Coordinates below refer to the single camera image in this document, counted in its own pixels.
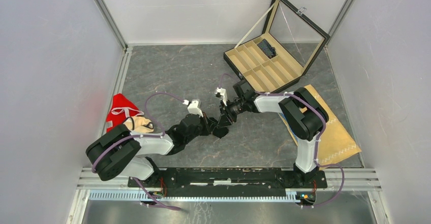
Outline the black underwear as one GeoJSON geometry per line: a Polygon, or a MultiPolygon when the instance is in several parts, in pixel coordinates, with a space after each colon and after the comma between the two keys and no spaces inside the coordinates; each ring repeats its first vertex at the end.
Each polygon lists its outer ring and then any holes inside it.
{"type": "Polygon", "coordinates": [[[208,118],[208,125],[211,134],[221,139],[228,134],[232,122],[226,115],[221,115],[219,119],[208,118]]]}

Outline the blue striped boxer shorts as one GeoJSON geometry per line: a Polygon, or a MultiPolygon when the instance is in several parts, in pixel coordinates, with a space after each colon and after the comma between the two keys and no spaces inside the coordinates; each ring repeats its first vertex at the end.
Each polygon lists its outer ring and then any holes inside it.
{"type": "Polygon", "coordinates": [[[257,46],[262,50],[262,52],[268,57],[268,58],[273,58],[276,56],[276,50],[274,47],[272,47],[270,45],[270,43],[266,40],[263,39],[262,41],[260,41],[257,46]]]}

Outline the black compartment box glass lid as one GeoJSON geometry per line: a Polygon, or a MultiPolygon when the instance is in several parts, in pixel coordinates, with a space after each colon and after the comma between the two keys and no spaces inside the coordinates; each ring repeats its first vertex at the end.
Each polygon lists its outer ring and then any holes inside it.
{"type": "Polygon", "coordinates": [[[271,0],[269,8],[224,60],[254,90],[278,93],[305,75],[330,35],[289,0],[271,0]]]}

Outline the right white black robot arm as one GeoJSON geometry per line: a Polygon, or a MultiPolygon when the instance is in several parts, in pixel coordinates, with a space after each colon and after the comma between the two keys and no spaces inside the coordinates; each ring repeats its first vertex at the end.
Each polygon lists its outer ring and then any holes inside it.
{"type": "Polygon", "coordinates": [[[319,166],[317,144],[329,121],[325,109],[304,87],[294,92],[258,92],[241,80],[234,85],[234,90],[237,96],[232,101],[228,100],[224,88],[218,87],[214,92],[221,100],[217,127],[221,129],[232,125],[243,112],[283,114],[298,143],[294,182],[299,187],[309,186],[314,181],[312,171],[319,166]]]}

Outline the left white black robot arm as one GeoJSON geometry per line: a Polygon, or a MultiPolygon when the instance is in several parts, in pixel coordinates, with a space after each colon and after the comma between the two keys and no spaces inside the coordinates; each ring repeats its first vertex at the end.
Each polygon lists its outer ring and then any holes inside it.
{"type": "Polygon", "coordinates": [[[117,125],[90,144],[85,154],[93,173],[102,181],[117,176],[135,177],[147,187],[159,183],[160,174],[149,154],[173,155],[199,136],[211,135],[218,122],[213,117],[188,114],[164,134],[143,134],[117,125]]]}

